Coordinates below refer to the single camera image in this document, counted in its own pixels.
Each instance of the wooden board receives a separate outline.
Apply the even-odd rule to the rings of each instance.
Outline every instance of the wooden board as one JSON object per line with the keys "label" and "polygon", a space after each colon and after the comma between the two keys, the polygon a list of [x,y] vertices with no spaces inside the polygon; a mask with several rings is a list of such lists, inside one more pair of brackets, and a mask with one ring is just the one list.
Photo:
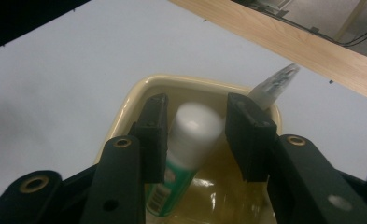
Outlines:
{"label": "wooden board", "polygon": [[367,97],[367,57],[230,0],[170,0]]}

